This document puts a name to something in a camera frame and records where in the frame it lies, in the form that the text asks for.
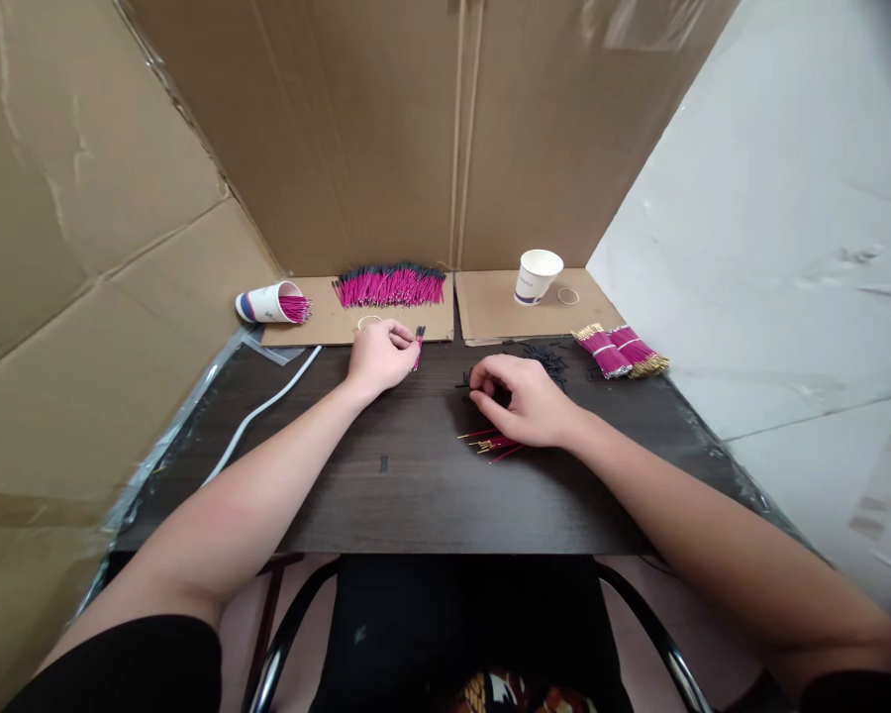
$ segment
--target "paper cup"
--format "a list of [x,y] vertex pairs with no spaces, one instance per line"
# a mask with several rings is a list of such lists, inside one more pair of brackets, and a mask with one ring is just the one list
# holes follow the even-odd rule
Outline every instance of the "paper cup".
[[235,298],[235,309],[246,322],[290,322],[280,308],[281,297],[300,297],[303,292],[290,280],[284,280],[270,287],[261,287],[251,292],[242,292]]
[[564,260],[551,251],[528,251],[522,255],[515,284],[515,301],[534,307],[542,301],[551,283],[564,269]]

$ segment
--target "hand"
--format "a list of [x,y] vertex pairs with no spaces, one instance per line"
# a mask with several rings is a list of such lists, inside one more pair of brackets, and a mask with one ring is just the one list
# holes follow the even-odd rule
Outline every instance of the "hand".
[[[468,383],[478,410],[505,436],[526,446],[564,447],[587,413],[564,395],[534,359],[487,356],[472,369]],[[492,398],[496,384],[512,392],[507,409]]]
[[374,399],[404,378],[419,356],[419,342],[396,320],[366,325],[353,340],[346,381]]

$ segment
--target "black wire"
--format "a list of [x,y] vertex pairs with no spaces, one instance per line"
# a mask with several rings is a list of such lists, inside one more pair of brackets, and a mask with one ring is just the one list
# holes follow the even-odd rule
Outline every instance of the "black wire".
[[676,573],[675,573],[675,572],[672,572],[672,571],[670,571],[669,569],[664,569],[663,567],[658,567],[656,564],[654,564],[653,562],[651,562],[650,560],[648,560],[648,559],[647,559],[646,557],[644,557],[643,555],[638,555],[638,557],[641,559],[641,562],[643,562],[644,564],[649,564],[651,567],[653,567],[653,568],[656,569],[657,571],[659,571],[659,572],[663,572],[663,573],[666,574],[667,576],[671,576],[671,577],[674,577],[674,578],[676,578],[676,579],[679,579],[679,577],[676,576]]

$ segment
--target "pink wire bundle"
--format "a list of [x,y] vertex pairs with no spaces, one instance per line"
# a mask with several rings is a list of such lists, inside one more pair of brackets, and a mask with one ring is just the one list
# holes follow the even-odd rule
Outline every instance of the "pink wire bundle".
[[303,324],[310,319],[310,306],[313,304],[302,295],[290,295],[280,297],[280,308],[287,315],[287,319],[297,324]]
[[497,433],[498,436],[492,436],[491,438],[483,440],[483,441],[472,441],[471,443],[469,443],[469,445],[480,447],[482,450],[479,451],[479,453],[481,453],[481,454],[488,453],[489,451],[500,451],[501,449],[507,449],[507,448],[510,448],[511,450],[506,451],[505,453],[501,454],[494,460],[490,460],[488,462],[489,465],[491,465],[494,462],[498,462],[505,456],[510,456],[515,451],[520,451],[522,448],[525,447],[523,444],[520,444],[518,441],[513,441],[510,438],[506,438],[505,436],[502,436],[501,432],[498,429],[491,429],[489,431],[476,431],[473,434],[465,434],[464,436],[459,436],[459,438],[463,439],[463,438],[468,438],[470,436],[481,436],[483,434],[490,434],[490,433]]
[[604,378],[619,378],[634,370],[634,365],[621,354],[617,345],[599,324],[588,325],[577,332],[571,332],[574,339],[581,343],[601,367]]
[[331,283],[344,309],[440,304],[445,284],[444,272],[412,262],[361,267]]
[[631,378],[655,376],[669,369],[670,360],[644,344],[637,333],[627,325],[611,330],[608,336],[617,347],[617,351],[634,365]]

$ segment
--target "white wall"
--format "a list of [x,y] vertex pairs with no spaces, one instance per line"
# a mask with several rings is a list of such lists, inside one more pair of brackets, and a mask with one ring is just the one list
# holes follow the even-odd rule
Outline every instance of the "white wall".
[[861,289],[891,285],[891,0],[742,0],[588,269],[891,609],[848,526],[891,438],[891,296]]

